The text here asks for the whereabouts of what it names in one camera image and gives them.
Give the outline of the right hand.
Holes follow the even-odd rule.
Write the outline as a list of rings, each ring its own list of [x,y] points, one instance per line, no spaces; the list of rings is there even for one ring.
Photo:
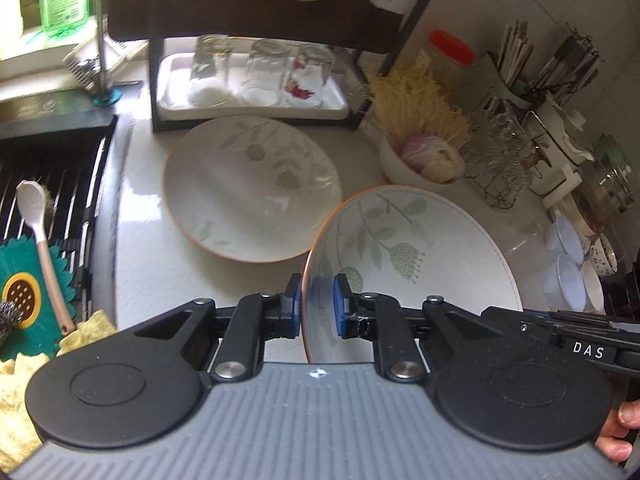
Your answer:
[[[608,414],[597,438],[596,448],[616,464],[628,460],[634,447],[625,438],[630,430],[638,429],[639,425],[639,401],[620,404],[617,410]]]

